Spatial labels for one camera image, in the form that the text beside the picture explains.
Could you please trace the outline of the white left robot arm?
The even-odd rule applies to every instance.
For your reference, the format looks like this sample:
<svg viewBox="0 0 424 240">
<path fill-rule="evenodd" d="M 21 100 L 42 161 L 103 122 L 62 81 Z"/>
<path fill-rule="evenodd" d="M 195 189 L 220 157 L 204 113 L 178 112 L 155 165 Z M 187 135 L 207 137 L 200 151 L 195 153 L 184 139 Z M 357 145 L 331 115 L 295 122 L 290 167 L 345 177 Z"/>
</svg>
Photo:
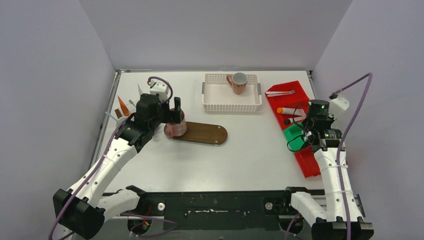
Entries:
<svg viewBox="0 0 424 240">
<path fill-rule="evenodd" d="M 136 111 L 124 119 L 113 131 L 104 153 L 96 165 L 67 190 L 58 189 L 53 195 L 54 226 L 61 224 L 71 234 L 92 239 L 104 222 L 124 212 L 137 216 L 148 210 L 142 191 L 129 187 L 119 193 L 103 197 L 106 188 L 121 169 L 153 138 L 160 124 L 179 124 L 183 120 L 181 99 L 161 101 L 157 95 L 143 93 Z"/>
</svg>

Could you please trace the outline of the white toothpaste tube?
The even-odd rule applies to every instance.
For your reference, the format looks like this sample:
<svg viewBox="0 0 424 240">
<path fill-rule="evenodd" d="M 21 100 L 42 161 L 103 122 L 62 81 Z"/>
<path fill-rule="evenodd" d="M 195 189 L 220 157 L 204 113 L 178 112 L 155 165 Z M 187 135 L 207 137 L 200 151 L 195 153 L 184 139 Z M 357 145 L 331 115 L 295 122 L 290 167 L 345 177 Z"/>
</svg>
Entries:
<svg viewBox="0 0 424 240">
<path fill-rule="evenodd" d="M 139 84 L 137 85 L 137 89 L 138 89 L 139 95 L 141 96 L 143 94 L 143 91 L 142 91 L 141 86 Z"/>
</svg>

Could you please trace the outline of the pink mug white inside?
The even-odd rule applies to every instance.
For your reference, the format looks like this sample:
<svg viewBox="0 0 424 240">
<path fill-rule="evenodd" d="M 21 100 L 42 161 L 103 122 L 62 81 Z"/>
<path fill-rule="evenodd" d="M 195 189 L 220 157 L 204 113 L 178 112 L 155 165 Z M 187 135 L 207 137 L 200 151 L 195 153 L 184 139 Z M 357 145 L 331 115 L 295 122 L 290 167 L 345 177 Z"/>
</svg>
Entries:
<svg viewBox="0 0 424 240">
<path fill-rule="evenodd" d="M 125 122 L 126 120 L 130 119 L 130 118 L 131 118 L 130 116 L 122 116 L 122 117 L 120 117 L 120 118 L 116 121 L 115 126 L 116 126 L 116 127 L 118 127 L 118 126 L 122 126 L 122 125 L 124 124 L 124 122 Z"/>
</svg>

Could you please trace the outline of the pink ghost pattern mug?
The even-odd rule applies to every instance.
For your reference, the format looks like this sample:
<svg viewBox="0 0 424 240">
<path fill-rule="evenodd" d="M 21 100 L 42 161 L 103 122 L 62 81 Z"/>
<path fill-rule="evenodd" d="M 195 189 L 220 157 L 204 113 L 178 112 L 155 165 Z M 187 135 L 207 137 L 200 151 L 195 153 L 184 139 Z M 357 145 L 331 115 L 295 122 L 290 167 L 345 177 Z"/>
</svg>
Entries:
<svg viewBox="0 0 424 240">
<path fill-rule="evenodd" d="M 185 113 L 181 111 L 182 120 L 180 123 L 167 123 L 164 127 L 164 134 L 168 138 L 181 137 L 187 132 Z"/>
</svg>

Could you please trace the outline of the wooden acrylic toothbrush holder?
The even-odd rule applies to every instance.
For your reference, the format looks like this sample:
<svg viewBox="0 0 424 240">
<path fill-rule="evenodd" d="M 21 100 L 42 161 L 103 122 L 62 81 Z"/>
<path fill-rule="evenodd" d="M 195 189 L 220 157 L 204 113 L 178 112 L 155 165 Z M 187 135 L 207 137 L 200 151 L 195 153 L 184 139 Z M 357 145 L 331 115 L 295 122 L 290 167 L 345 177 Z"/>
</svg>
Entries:
<svg viewBox="0 0 424 240">
<path fill-rule="evenodd" d="M 122 114 L 122 112 L 121 112 L 121 110 L 120 110 L 119 108 L 115 109 L 115 110 L 114 110 L 114 112 L 115 112 L 116 117 L 117 117 L 118 119 L 120 119 L 120 118 L 122 118 L 122 117 L 123 117 L 123 114 Z"/>
</svg>

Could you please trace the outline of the light blue toothbrush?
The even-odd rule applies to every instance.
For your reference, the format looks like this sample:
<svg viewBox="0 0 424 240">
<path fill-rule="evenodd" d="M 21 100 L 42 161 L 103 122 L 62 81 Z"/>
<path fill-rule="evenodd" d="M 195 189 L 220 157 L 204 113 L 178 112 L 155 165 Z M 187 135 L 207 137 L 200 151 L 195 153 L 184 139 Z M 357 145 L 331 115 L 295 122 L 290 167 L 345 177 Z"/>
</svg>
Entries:
<svg viewBox="0 0 424 240">
<path fill-rule="evenodd" d="M 110 112 L 106 111 L 105 115 L 107 115 L 109 118 L 111 118 L 112 120 L 114 120 L 117 124 L 119 124 L 119 119 L 114 117 Z"/>
</svg>

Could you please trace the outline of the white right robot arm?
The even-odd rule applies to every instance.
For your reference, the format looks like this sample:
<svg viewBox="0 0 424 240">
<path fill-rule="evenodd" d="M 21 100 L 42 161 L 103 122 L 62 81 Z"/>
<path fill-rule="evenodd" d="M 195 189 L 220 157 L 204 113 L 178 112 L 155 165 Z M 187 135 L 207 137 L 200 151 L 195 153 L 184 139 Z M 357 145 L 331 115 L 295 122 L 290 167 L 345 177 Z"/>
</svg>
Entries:
<svg viewBox="0 0 424 240">
<path fill-rule="evenodd" d="M 345 137 L 332 128 L 330 102 L 313 99 L 302 122 L 303 147 L 310 146 L 323 182 L 326 207 L 323 208 L 305 187 L 287 187 L 282 199 L 287 214 L 300 214 L 311 227 L 314 240 L 369 240 L 372 223 L 365 222 L 352 189 L 346 160 Z"/>
</svg>

